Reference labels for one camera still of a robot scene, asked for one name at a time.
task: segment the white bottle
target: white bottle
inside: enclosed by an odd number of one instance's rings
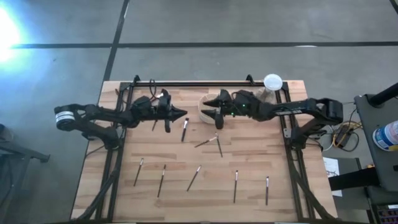
[[[391,122],[374,130],[373,141],[384,151],[398,151],[398,121]]]
[[[273,103],[275,99],[275,91],[282,88],[283,81],[276,74],[269,74],[264,78],[264,88],[256,93],[256,97],[262,102]]]

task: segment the wooden table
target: wooden table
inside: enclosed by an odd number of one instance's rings
[[[307,98],[303,81],[288,81],[292,101]],[[99,105],[115,108],[115,89],[120,82],[105,82]],[[220,135],[224,157],[216,142],[194,148],[214,136],[215,126],[198,116],[198,100],[219,87],[169,87],[172,104],[187,110],[190,122],[181,143],[184,118],[170,124],[171,133],[159,121],[143,122],[128,129],[119,179],[114,222],[274,222],[296,221],[294,200],[279,118],[259,123],[246,117],[226,117]],[[226,88],[257,91],[258,87]],[[148,88],[134,89],[134,99],[147,95]],[[311,116],[297,116],[300,125]],[[101,146],[92,141],[88,152]],[[310,188],[326,210],[336,217],[328,177],[318,147],[303,150]],[[78,217],[98,193],[106,157],[104,149],[89,155],[84,163],[72,218]],[[144,158],[137,185],[133,187],[141,158]],[[167,165],[160,197],[157,198],[164,164]],[[191,189],[187,187],[199,165],[201,170]],[[236,203],[233,203],[235,171],[239,170]],[[269,176],[269,204],[265,205],[266,176]],[[104,213],[108,210],[109,194]],[[303,193],[300,193],[307,214]]]

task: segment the gray floor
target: gray floor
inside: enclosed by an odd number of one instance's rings
[[[22,44],[111,43],[123,0],[0,1]],[[398,15],[388,0],[131,0],[122,43],[129,42],[398,41]],[[15,223],[68,220],[87,146],[80,133],[55,127],[53,108],[96,103],[110,49],[20,49],[0,62],[0,123],[27,147],[51,154],[32,161],[29,190]],[[310,97],[342,102],[398,81],[398,47],[119,49],[111,80],[242,80],[279,74],[304,80]],[[346,105],[348,119],[354,106]],[[364,136],[352,153],[372,163]],[[322,139],[324,146],[329,140]],[[363,213],[339,210],[358,221]]]

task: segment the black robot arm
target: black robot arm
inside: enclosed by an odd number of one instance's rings
[[[214,100],[203,104],[215,107],[213,110],[202,110],[202,113],[215,120],[217,129],[224,126],[223,117],[248,116],[256,121],[268,121],[276,116],[289,114],[310,114],[314,118],[302,127],[291,130],[290,143],[292,147],[305,148],[307,138],[326,125],[337,125],[343,122],[343,105],[336,100],[322,98],[319,100],[309,98],[290,103],[263,103],[258,100],[253,92],[239,90],[233,93],[234,98],[226,90],[221,90]]]
[[[71,104],[54,109],[57,128],[63,131],[79,130],[84,137],[95,136],[104,142],[106,149],[117,149],[121,145],[114,127],[104,128],[93,120],[110,121],[126,128],[135,128],[141,121],[165,121],[165,131],[170,132],[170,121],[174,122],[186,115],[186,111],[171,105],[171,95],[162,90],[156,106],[149,97],[142,96],[135,100],[125,111],[115,111],[96,105]]]

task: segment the black metal frame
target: black metal frame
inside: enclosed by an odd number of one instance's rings
[[[134,78],[134,81],[132,83],[129,82],[121,82],[119,89],[120,89],[120,95],[118,96],[118,101],[116,103],[116,110],[121,109],[121,104],[122,99],[123,99],[123,94],[125,91],[128,91],[128,96],[127,96],[127,104],[131,104],[132,101],[132,94],[133,90],[135,87],[149,87],[150,83],[149,82],[140,82],[140,78],[136,76]],[[263,82],[255,82],[252,79],[252,76],[248,75],[246,78],[246,81],[243,82],[231,82],[231,81],[225,81],[225,82],[157,82],[157,86],[161,87],[171,87],[171,86],[219,86],[219,87],[226,87],[226,86],[264,86]],[[287,102],[290,102],[290,92],[289,92],[289,86],[287,82],[284,82],[282,90],[285,95],[285,100]],[[280,95],[280,92],[277,91],[275,93],[276,95],[276,100],[277,103],[282,102],[282,98]],[[290,125],[293,128],[294,126],[297,125],[296,119],[294,115],[289,115],[290,119]],[[289,138],[285,137],[283,134],[283,130],[287,128],[287,123],[285,120],[284,116],[280,117],[280,125],[282,128],[282,137],[284,138],[285,142],[285,151],[286,151],[286,156],[287,156],[287,165],[289,167],[289,174],[290,174],[290,181],[292,184],[292,191],[293,191],[293,196],[294,196],[294,204],[295,204],[295,210],[297,214],[297,221],[298,222],[307,222],[307,223],[349,223],[349,222],[343,222],[340,220],[335,219],[332,217],[330,214],[327,213],[327,211],[322,207],[322,205],[319,203],[319,201],[316,199],[314,194],[312,194],[309,186],[308,186],[308,178],[307,178],[307,173],[305,170],[305,164],[304,164],[304,159],[303,159],[303,154],[302,154],[302,149],[292,149],[292,146],[289,144]],[[121,161],[123,158],[123,150],[124,150],[124,142],[126,140],[126,130],[124,130],[124,136],[123,136],[123,146],[119,149],[117,149],[117,158],[116,158],[116,164],[115,168],[112,171],[112,173],[109,175],[109,170],[111,166],[111,160],[113,156],[114,151],[108,151],[106,155],[106,160],[105,160],[105,167],[104,167],[104,173],[103,173],[103,179],[101,181],[101,190],[94,199],[93,203],[89,206],[88,209],[90,209],[89,212],[85,212],[85,216],[79,217],[77,220],[70,220],[67,223],[109,223],[112,222],[113,220],[113,213],[114,213],[114,207],[116,204],[116,196],[117,196],[117,190],[118,190],[118,181],[119,181],[119,173],[120,173],[120,168],[121,168]],[[297,153],[297,161],[298,161],[298,167],[299,167],[299,172],[296,170],[295,165],[294,165],[294,160],[292,156],[292,151],[296,151]],[[103,218],[102,216],[102,210],[103,210],[103,200],[104,196],[106,195],[106,192],[109,190],[110,186],[112,185],[112,190],[111,190],[111,198],[109,200],[109,209],[106,214],[106,218]],[[298,186],[303,190],[304,196],[306,199],[306,205],[307,205],[307,210],[308,210],[308,218],[305,218],[303,215],[303,210],[301,207],[301,202],[300,202],[300,195],[299,195],[299,188]],[[321,216],[321,220],[316,219],[315,217],[315,212],[314,209],[318,212],[318,214]],[[96,210],[95,214],[95,219],[90,220],[90,217],[92,216],[93,212]]]

